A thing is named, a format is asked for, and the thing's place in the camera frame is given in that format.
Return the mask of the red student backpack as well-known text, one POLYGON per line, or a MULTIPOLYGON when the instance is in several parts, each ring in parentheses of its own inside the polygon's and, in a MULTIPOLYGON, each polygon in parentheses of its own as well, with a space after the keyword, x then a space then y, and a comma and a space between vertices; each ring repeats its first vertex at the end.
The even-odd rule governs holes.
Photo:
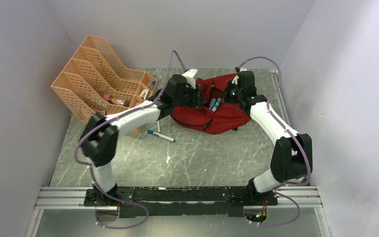
POLYGON ((197 79, 196 83, 201 86, 201 93, 206 103, 200 108, 176 107, 170 117, 183 127, 212 135, 245 125, 251 118, 237 104, 220 102, 215 111, 210 108, 212 100, 219 99, 225 91, 227 82, 235 76, 236 73, 210 79, 197 79))

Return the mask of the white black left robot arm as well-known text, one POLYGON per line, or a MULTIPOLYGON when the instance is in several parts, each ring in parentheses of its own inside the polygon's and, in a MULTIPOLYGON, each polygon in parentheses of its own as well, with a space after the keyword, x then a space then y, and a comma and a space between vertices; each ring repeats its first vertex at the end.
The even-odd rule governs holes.
POLYGON ((104 205, 119 201, 113 177, 112 160, 120 136, 146 123, 173 114, 176 107, 198 108, 205 100, 200 85, 196 84, 196 69, 173 75, 164 88, 138 106, 110 116, 94 114, 80 137, 74 155, 79 151, 89 161, 78 161, 88 166, 97 199, 104 205))

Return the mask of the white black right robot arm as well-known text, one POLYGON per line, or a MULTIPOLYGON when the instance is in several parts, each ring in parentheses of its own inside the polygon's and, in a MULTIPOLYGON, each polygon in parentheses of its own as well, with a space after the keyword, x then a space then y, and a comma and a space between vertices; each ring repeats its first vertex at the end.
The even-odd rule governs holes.
POLYGON ((312 173, 312 140, 290 127, 273 109, 268 99, 257 94, 254 73, 240 69, 229 80, 225 102, 237 104, 268 135, 274 145, 269 168, 249 181, 247 200, 259 204, 265 193, 283 185, 305 186, 312 173))

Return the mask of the white green glue stick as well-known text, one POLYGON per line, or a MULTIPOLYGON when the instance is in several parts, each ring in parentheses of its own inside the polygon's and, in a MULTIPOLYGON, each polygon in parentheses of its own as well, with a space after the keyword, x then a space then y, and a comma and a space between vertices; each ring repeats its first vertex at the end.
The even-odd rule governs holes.
POLYGON ((215 102, 215 104, 213 105, 211 111, 215 112, 217 110, 217 108, 219 107, 221 101, 222 100, 220 98, 218 98, 217 101, 215 102))

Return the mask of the blue white marker pen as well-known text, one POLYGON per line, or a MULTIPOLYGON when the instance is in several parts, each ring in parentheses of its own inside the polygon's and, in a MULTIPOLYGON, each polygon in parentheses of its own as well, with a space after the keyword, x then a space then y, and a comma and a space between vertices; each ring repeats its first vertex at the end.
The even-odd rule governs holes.
POLYGON ((161 134, 161 133, 159 133, 159 132, 155 132, 155 131, 153 131, 153 130, 148 130, 147 133, 148 133, 148 134, 151 134, 151 135, 153 135, 153 136, 156 136, 156 137, 158 137, 158 138, 164 139, 164 140, 166 140, 166 141, 168 141, 168 142, 172 142, 172 143, 175 143, 175 142, 176 142, 176 139, 171 138, 171 137, 166 136, 166 135, 163 135, 163 134, 161 134))

